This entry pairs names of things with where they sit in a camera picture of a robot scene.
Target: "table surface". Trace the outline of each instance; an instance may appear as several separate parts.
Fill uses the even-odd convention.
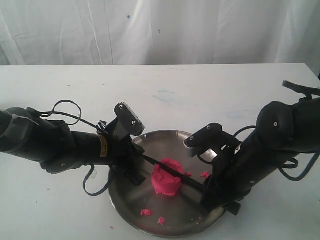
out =
[[[260,110],[271,101],[294,104],[299,100],[301,95],[282,87],[282,81],[320,86],[302,63],[2,66],[0,79],[0,109],[49,111],[57,101],[70,99],[82,108],[83,119],[97,123],[112,121],[114,106],[126,102],[144,123],[145,133],[194,133],[216,122],[233,134],[254,125]],[[60,110],[77,114],[71,106]],[[82,123],[72,129],[95,132]],[[243,133],[241,140],[248,134]],[[298,172],[308,158],[299,158]],[[50,175],[38,163],[1,153],[0,239],[153,238],[117,214],[108,192],[97,197],[85,194],[82,181],[88,171],[89,167],[81,167]],[[104,186],[108,171],[107,166],[97,168],[97,175],[88,181],[90,192]],[[316,163],[301,182],[291,182],[274,172],[242,201],[238,216],[226,213],[217,224],[188,239],[319,239],[319,172],[320,164]]]

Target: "white curtain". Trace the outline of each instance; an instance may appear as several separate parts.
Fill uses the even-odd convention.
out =
[[[0,0],[0,64],[319,59],[320,0]]]

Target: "metal bowl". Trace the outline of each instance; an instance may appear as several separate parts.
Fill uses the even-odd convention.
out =
[[[145,150],[145,155],[160,161],[171,158],[181,163],[184,172],[191,172],[192,178],[203,183],[200,174],[212,172],[209,165],[197,157],[189,157],[183,141],[191,134],[162,130],[141,135],[133,140]],[[216,154],[207,151],[203,158],[211,161]],[[201,195],[187,186],[182,186],[175,196],[156,194],[151,182],[154,166],[147,161],[137,160],[137,168],[146,177],[141,186],[133,186],[126,178],[117,175],[109,188],[113,206],[120,216],[133,227],[164,238],[179,238],[201,233],[214,224],[223,214],[223,208],[217,208],[209,215],[199,206]],[[141,216],[142,209],[153,211],[151,216]],[[158,224],[160,217],[165,218],[163,225]]]

